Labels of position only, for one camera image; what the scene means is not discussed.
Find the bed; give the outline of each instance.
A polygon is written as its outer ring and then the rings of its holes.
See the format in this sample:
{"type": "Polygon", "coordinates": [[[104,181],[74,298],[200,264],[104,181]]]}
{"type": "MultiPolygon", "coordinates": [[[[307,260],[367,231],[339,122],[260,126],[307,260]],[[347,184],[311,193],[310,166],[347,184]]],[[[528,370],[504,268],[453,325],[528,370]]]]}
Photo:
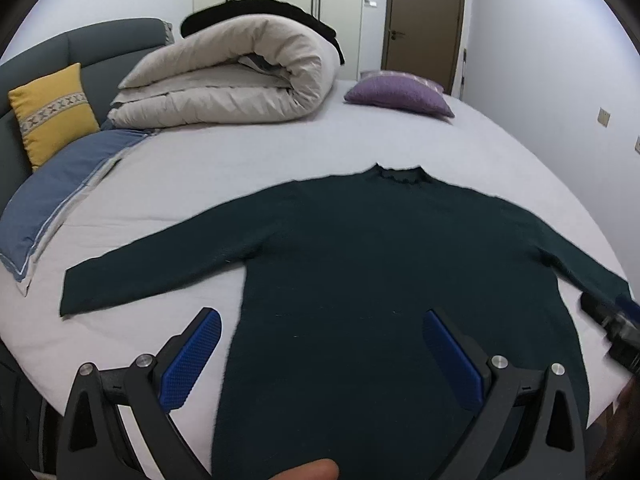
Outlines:
{"type": "MultiPolygon", "coordinates": [[[[447,103],[456,115],[452,120],[350,105],[343,96],[353,84],[337,81],[317,111],[289,123],[164,130],[132,150],[71,213],[42,254],[26,297],[0,269],[0,336],[56,410],[63,413],[79,365],[127,366],[141,353],[157,352],[201,307],[212,306],[222,316],[221,342],[186,405],[172,413],[208,468],[226,350],[239,319],[243,268],[124,306],[61,319],[64,273],[214,205],[287,180],[356,173],[375,163],[392,168],[420,165],[450,184],[532,210],[603,266],[624,275],[577,198],[487,117],[451,97],[447,103]]],[[[559,290],[580,335],[593,422],[628,376],[603,360],[607,346],[578,313],[578,290],[562,280],[559,290]]],[[[122,411],[145,471],[150,478],[162,478],[130,412],[122,411]]]]}

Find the yellow pillow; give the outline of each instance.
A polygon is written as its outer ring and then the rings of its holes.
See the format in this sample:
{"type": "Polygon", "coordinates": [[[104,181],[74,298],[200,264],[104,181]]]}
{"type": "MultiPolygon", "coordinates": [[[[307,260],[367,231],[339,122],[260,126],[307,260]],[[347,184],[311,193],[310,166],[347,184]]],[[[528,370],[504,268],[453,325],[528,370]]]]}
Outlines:
{"type": "Polygon", "coordinates": [[[59,150],[100,129],[80,82],[80,64],[9,92],[33,171],[59,150]]]}

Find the gray headboard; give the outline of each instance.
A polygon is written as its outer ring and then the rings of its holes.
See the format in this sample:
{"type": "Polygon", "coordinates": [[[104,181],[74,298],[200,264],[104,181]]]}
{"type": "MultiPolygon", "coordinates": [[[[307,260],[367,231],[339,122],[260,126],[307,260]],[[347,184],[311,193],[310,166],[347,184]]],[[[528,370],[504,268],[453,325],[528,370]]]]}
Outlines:
{"type": "Polygon", "coordinates": [[[165,22],[155,18],[95,23],[50,38],[0,65],[0,214],[31,174],[9,90],[80,63],[84,93],[101,124],[124,76],[172,39],[165,22]]]}

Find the dark green sweater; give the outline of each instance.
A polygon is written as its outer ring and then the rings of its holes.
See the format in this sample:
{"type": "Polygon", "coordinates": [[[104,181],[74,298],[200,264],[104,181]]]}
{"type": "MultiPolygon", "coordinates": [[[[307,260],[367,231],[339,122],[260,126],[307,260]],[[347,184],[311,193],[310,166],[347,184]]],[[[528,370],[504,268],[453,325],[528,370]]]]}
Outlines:
{"type": "Polygon", "coordinates": [[[341,480],[428,478],[471,417],[422,341],[434,306],[489,355],[562,363],[585,423],[587,377],[554,271],[603,300],[629,294],[532,213],[421,168],[375,166],[271,187],[83,262],[66,272],[60,314],[238,261],[246,284],[212,450],[220,480],[324,457],[341,480]]]}

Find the black blanket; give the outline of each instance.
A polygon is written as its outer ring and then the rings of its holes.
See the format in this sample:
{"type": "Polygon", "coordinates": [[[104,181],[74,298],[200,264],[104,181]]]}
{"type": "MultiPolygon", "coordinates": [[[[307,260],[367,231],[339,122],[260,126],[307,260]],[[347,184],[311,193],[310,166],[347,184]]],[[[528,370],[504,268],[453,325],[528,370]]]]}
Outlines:
{"type": "Polygon", "coordinates": [[[274,14],[302,23],[302,25],[316,31],[331,43],[338,51],[340,64],[344,65],[344,56],[340,50],[338,40],[335,39],[335,30],[329,27],[329,25],[325,25],[323,22],[316,20],[311,14],[299,7],[277,0],[229,0],[224,4],[199,10],[184,19],[180,26],[180,33],[183,38],[186,38],[203,28],[246,14],[274,14]]]}

